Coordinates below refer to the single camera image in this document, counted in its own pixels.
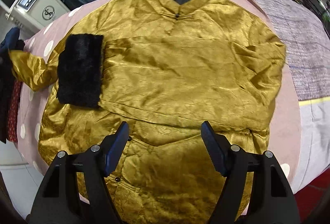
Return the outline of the red patterned folded garment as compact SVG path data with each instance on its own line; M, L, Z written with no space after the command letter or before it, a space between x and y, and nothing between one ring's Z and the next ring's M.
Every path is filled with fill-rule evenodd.
M14 81L11 96L8 118L7 118L7 140L13 143L18 142L17 138L17 117L20 105L22 82Z

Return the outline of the purple striped blanket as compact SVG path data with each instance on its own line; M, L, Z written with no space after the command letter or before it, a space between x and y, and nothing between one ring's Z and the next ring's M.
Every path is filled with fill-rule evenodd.
M329 38L321 21L291 0L209 0L215 37L234 65L245 100L268 105L290 68L298 100L329 96Z

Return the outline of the navy blue folded garment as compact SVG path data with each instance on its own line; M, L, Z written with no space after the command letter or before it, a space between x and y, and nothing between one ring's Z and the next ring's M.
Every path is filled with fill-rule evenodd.
M18 27L11 28L1 42L0 53L3 54L8 50L23 50L25 44L22 40L19 40L19 37L20 29Z

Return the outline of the white bedside appliance box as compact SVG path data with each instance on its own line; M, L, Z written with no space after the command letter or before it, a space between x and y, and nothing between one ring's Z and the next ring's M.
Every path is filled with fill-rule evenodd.
M6 19L27 33L37 33L69 13L61 0L1 0Z

